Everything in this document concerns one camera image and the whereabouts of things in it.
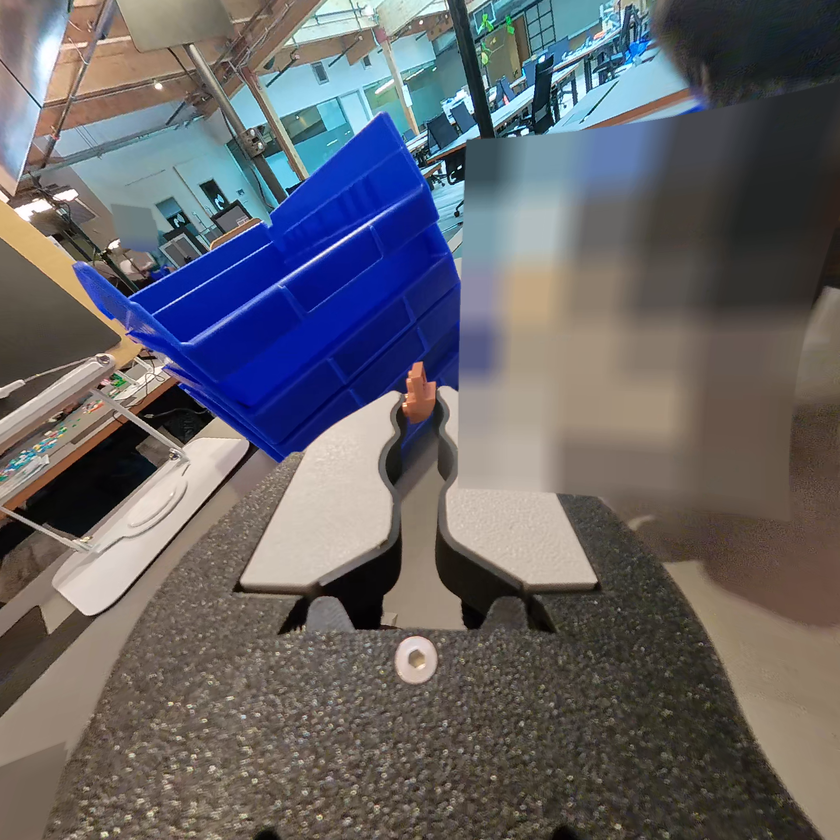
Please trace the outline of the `black board with wooden edge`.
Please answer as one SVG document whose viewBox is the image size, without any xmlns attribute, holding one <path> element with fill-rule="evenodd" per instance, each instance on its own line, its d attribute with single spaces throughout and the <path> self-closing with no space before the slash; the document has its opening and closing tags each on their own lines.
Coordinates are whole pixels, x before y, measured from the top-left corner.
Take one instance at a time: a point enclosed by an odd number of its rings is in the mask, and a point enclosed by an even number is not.
<svg viewBox="0 0 840 840">
<path fill-rule="evenodd" d="M 93 304 L 73 259 L 51 239 L 1 205 L 1 385 L 34 379 L 64 364 L 109 353 L 122 367 L 140 353 Z"/>
</svg>

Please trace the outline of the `white curved board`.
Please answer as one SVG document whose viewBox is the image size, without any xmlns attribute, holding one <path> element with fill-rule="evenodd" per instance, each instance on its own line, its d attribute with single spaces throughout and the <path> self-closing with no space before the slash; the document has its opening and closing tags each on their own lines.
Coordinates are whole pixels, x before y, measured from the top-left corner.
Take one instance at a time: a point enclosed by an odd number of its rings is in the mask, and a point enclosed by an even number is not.
<svg viewBox="0 0 840 840">
<path fill-rule="evenodd" d="M 192 440 L 115 517 L 94 532 L 89 549 L 73 553 L 53 588 L 84 616 L 109 609 L 132 587 L 247 455 L 231 437 Z"/>
</svg>

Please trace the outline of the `white metal stand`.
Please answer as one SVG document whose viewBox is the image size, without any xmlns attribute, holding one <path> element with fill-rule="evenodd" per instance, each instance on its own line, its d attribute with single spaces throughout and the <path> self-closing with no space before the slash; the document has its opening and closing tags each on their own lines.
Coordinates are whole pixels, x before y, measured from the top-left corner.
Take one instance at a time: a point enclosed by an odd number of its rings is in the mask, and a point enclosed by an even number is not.
<svg viewBox="0 0 840 840">
<path fill-rule="evenodd" d="M 179 443 L 172 443 L 162 432 L 149 423 L 146 423 L 140 415 L 140 410 L 147 403 L 153 402 L 160 396 L 157 393 L 158 391 L 163 393 L 173 387 L 175 383 L 174 379 L 163 372 L 163 367 L 158 370 L 152 365 L 146 365 L 146 375 L 135 386 L 135 391 L 139 392 L 145 386 L 152 385 L 157 380 L 161 380 L 161 384 L 151 388 L 149 394 L 141 397 L 139 402 L 135 404 L 129 402 L 127 405 L 124 398 L 122 401 L 115 400 L 107 393 L 107 389 L 103 391 L 100 387 L 101 382 L 109 378 L 117 370 L 117 367 L 114 356 L 108 353 L 100 353 L 88 359 L 80 360 L 72 371 L 67 372 L 66 375 L 46 387 L 44 391 L 33 396 L 25 404 L 2 418 L 3 451 L 13 448 L 21 439 L 28 438 L 34 429 L 43 425 L 50 417 L 59 413 L 63 408 L 70 404 L 76 404 L 79 401 L 84 402 L 82 397 L 87 399 L 90 396 L 94 400 L 101 400 L 102 404 L 108 408 L 111 414 L 122 417 L 126 422 L 131 422 L 141 428 L 147 435 L 162 445 L 167 445 L 170 453 L 169 460 L 176 469 L 188 469 L 191 460 L 184 447 L 180 446 Z M 13 392 L 18 391 L 21 387 L 33 382 L 39 377 L 64 371 L 69 368 L 69 364 L 61 365 L 50 371 L 44 371 L 30 376 L 27 380 L 20 380 L 5 385 L 2 388 L 2 398 L 10 396 Z M 93 554 L 105 550 L 104 548 L 99 548 L 99 543 L 95 538 L 68 536 L 63 532 L 58 532 L 32 521 L 22 513 L 17 512 L 20 504 L 21 502 L 3 501 L 1 506 L 2 517 L 22 522 L 31 529 L 45 534 L 73 552 Z"/>
</svg>

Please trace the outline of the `black office chair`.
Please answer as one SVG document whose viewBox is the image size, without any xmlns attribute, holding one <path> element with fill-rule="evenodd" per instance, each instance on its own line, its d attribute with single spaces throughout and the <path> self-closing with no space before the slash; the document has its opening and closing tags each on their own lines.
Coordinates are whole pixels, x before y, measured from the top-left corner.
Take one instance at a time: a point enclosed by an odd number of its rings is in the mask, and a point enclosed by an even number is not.
<svg viewBox="0 0 840 840">
<path fill-rule="evenodd" d="M 534 65 L 532 104 L 528 122 L 531 133 L 543 134 L 554 125 L 553 53 L 545 52 Z"/>
</svg>

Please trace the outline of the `grey desk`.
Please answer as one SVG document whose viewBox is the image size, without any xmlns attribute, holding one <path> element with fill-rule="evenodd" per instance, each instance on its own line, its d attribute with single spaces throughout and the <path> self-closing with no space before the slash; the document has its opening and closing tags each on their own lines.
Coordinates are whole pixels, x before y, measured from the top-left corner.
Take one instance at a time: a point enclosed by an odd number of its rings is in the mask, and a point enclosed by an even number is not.
<svg viewBox="0 0 840 840">
<path fill-rule="evenodd" d="M 562 497 L 594 591 L 405 629 L 237 588 L 303 457 L 2 688 L 2 837 L 838 838 L 838 292 L 812 318 L 791 522 Z"/>
</svg>

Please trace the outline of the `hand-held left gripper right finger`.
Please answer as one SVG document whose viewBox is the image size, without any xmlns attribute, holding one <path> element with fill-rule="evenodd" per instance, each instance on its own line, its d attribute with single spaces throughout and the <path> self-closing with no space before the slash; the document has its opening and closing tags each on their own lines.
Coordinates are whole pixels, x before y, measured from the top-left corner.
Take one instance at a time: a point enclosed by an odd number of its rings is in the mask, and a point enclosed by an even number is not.
<svg viewBox="0 0 840 840">
<path fill-rule="evenodd" d="M 459 394 L 437 389 L 437 569 L 455 594 L 587 592 L 598 579 L 557 495 L 464 489 L 458 480 Z"/>
</svg>

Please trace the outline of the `long wooden table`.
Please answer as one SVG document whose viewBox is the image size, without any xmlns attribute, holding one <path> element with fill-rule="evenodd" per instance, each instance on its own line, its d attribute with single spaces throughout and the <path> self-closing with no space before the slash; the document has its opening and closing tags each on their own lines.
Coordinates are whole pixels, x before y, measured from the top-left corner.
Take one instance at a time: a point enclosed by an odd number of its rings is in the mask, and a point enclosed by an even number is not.
<svg viewBox="0 0 840 840">
<path fill-rule="evenodd" d="M 647 51 L 614 80 L 592 89 L 552 127 L 551 133 L 611 127 L 698 110 L 700 102 L 659 50 Z"/>
</svg>

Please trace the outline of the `small orange brick assembly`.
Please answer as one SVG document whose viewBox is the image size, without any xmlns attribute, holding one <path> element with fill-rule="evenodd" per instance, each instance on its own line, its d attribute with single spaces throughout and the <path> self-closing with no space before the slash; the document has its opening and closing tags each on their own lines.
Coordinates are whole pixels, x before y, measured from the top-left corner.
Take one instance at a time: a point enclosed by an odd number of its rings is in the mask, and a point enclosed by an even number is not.
<svg viewBox="0 0 840 840">
<path fill-rule="evenodd" d="M 424 362 L 417 361 L 406 377 L 406 395 L 402 404 L 407 422 L 417 425 L 428 420 L 437 403 L 437 384 L 429 381 Z"/>
</svg>

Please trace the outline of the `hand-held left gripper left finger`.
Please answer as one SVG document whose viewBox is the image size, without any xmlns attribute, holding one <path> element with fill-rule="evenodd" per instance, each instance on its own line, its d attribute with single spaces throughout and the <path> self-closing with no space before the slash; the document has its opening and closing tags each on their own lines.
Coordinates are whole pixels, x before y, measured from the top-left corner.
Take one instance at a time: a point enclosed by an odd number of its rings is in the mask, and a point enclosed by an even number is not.
<svg viewBox="0 0 840 840">
<path fill-rule="evenodd" d="M 244 592 L 382 598 L 401 570 L 402 395 L 389 391 L 321 433 L 244 572 Z"/>
</svg>

